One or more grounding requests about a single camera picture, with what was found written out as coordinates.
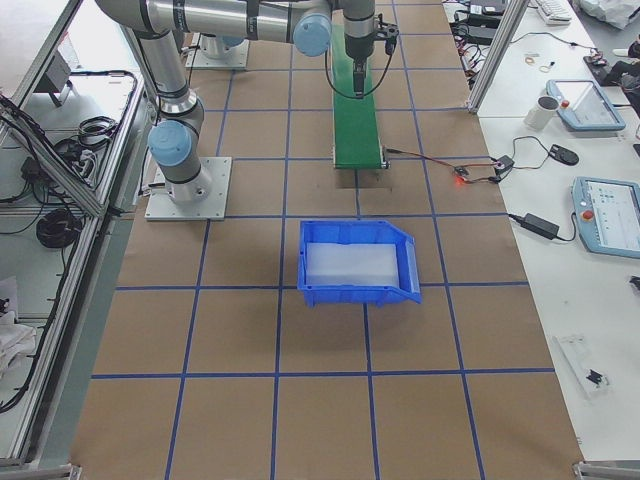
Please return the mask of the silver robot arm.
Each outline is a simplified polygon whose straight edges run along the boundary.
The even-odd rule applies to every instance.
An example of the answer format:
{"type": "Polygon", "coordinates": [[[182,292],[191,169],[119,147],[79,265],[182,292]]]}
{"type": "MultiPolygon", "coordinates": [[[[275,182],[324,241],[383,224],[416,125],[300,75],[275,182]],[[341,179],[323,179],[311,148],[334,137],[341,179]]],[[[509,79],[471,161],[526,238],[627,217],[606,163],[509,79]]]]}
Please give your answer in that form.
{"type": "Polygon", "coordinates": [[[341,43],[360,51],[347,80],[362,78],[373,47],[370,1],[103,1],[128,33],[161,123],[191,140],[186,161],[156,172],[153,198],[186,207],[218,197],[208,166],[230,164],[222,193],[230,215],[348,216],[360,175],[334,165],[334,17],[341,43]]]}

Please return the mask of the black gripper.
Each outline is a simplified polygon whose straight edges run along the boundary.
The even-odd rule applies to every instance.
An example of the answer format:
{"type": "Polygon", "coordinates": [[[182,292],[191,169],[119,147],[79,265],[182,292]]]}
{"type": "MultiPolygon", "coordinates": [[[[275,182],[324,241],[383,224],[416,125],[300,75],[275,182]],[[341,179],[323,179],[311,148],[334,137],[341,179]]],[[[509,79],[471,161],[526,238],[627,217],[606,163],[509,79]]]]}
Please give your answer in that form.
{"type": "Polygon", "coordinates": [[[374,34],[363,37],[345,35],[345,51],[353,61],[352,90],[353,96],[364,96],[365,70],[367,59],[374,50],[374,34]]]}

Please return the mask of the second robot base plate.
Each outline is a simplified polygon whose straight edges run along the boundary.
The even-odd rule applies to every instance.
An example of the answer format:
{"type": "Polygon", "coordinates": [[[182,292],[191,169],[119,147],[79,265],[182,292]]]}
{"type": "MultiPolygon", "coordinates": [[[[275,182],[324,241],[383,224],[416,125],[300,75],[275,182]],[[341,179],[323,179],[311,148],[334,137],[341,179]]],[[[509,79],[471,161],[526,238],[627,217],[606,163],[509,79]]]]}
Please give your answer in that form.
{"type": "Polygon", "coordinates": [[[196,35],[186,57],[187,68],[200,70],[245,70],[249,41],[229,46],[221,37],[196,35]]]}

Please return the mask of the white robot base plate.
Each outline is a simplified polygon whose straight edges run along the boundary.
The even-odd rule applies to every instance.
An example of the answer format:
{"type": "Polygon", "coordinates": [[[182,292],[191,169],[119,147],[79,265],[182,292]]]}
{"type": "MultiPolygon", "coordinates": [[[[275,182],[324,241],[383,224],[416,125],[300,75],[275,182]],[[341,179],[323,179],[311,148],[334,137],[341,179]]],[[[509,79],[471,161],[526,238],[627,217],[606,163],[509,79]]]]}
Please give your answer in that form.
{"type": "Polygon", "coordinates": [[[199,176],[186,184],[165,181],[156,170],[145,218],[150,221],[195,221],[225,218],[232,170],[231,157],[200,157],[199,176]]]}

